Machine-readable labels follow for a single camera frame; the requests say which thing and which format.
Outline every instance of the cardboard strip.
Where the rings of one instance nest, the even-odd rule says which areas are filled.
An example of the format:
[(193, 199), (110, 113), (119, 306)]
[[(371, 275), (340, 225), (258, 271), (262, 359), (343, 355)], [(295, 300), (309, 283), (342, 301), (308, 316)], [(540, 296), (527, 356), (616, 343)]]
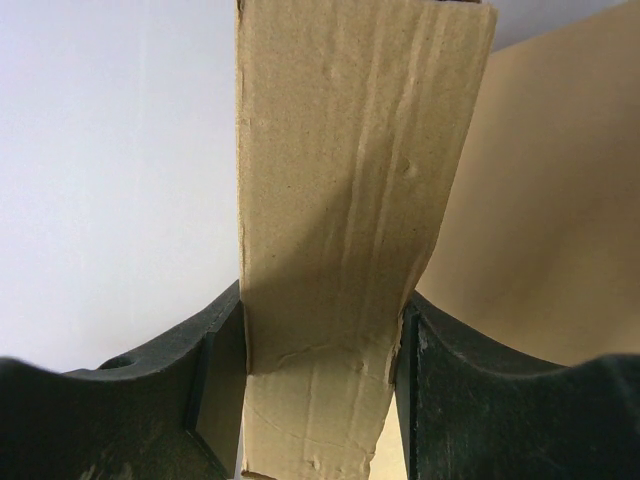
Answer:
[(458, 2), (239, 4), (246, 477), (368, 477), (495, 22)]
[(640, 2), (491, 56), (418, 290), (561, 364), (640, 353)]

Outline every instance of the black plastic part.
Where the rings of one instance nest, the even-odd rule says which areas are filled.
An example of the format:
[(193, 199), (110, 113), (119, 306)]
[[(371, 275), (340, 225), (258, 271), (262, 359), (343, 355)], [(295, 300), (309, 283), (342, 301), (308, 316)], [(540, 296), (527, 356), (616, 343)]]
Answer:
[(245, 362), (237, 284), (98, 370), (0, 359), (0, 479), (231, 478)]
[(415, 294), (396, 396), (410, 480), (640, 479), (640, 357), (565, 368)]

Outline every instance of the black plastic jaw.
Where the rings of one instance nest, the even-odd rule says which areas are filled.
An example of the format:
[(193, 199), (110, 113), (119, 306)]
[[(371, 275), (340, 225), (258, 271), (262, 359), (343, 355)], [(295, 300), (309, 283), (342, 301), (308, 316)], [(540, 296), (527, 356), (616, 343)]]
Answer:
[(0, 478), (233, 478), (245, 381), (237, 284), (98, 370), (0, 359)]
[(639, 479), (640, 357), (565, 368), (415, 294), (396, 397), (410, 480)]

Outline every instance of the white background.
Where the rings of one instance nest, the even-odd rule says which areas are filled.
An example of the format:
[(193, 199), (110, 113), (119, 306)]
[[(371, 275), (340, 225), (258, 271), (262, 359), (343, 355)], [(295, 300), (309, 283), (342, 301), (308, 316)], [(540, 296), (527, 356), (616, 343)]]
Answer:
[[(621, 0), (493, 3), (502, 48)], [(234, 5), (0, 0), (0, 356), (95, 368), (237, 277)]]

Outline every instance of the brown cardboard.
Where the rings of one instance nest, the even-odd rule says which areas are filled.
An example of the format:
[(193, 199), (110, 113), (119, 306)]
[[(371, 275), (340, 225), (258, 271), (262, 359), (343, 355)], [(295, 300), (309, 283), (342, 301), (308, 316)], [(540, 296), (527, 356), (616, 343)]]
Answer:
[(418, 290), (561, 364), (640, 352), (640, 2), (491, 56)]
[(495, 21), (458, 2), (238, 4), (245, 476), (368, 477)]

